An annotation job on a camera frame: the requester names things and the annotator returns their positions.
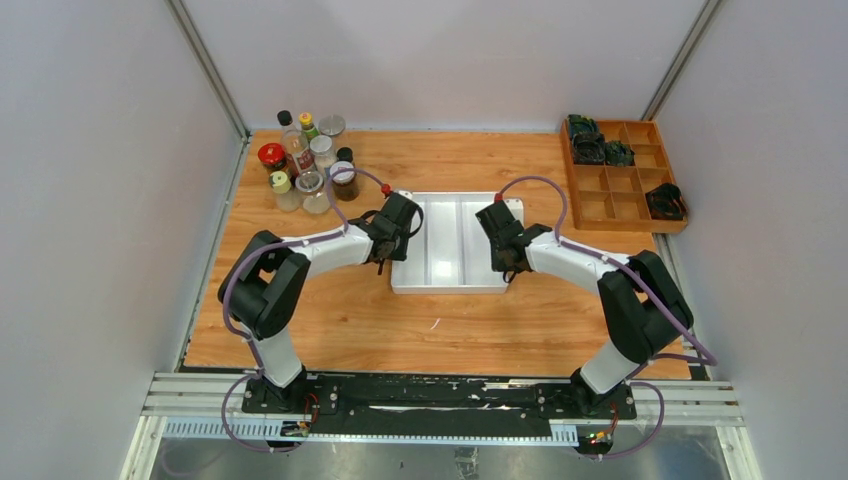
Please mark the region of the white divided plastic tray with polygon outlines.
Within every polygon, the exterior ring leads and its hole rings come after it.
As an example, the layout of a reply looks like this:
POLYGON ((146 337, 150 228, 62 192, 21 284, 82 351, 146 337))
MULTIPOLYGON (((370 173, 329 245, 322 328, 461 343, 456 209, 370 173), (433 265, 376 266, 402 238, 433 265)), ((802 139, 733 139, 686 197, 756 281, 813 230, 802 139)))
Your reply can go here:
POLYGON ((391 266, 395 294, 503 294, 507 283, 492 270, 491 250, 476 213, 494 201, 493 192, 408 192, 424 212, 407 258, 391 266))

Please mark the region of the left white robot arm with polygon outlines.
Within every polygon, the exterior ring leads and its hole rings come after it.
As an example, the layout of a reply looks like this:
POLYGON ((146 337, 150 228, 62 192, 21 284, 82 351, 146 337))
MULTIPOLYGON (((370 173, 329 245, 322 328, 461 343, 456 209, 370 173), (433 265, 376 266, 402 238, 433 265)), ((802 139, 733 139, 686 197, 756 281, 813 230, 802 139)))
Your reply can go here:
POLYGON ((379 270, 407 258, 410 240, 424 225, 424 209, 407 193, 392 191, 382 207, 324 232, 279 237, 256 233, 222 281, 218 300, 225 327, 247 343, 254 378, 269 383, 268 400, 283 413, 298 411, 305 367, 289 324, 307 280, 349 266, 379 270))

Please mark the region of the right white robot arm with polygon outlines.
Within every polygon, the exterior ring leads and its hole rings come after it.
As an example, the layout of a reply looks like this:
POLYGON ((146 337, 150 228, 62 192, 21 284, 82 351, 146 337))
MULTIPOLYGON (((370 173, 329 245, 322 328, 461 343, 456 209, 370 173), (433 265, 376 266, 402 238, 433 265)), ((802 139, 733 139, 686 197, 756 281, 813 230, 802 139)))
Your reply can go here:
POLYGON ((580 415, 601 414, 613 390, 692 328, 694 316, 656 253, 614 254, 568 241, 545 225, 526 227, 502 200, 475 217, 489 241, 493 271, 506 278, 547 274, 600 299, 608 339, 570 377, 571 403, 580 415))

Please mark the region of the clear lidded glass jar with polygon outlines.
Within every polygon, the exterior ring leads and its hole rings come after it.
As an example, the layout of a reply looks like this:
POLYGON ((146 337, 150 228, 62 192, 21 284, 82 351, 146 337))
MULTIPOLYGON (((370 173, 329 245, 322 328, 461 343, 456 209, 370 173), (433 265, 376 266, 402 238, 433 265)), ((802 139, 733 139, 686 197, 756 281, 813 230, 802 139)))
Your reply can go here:
POLYGON ((295 181, 302 198, 302 209, 309 214, 318 215, 330 209, 330 201, 325 190, 325 179, 317 171, 302 172, 295 181))

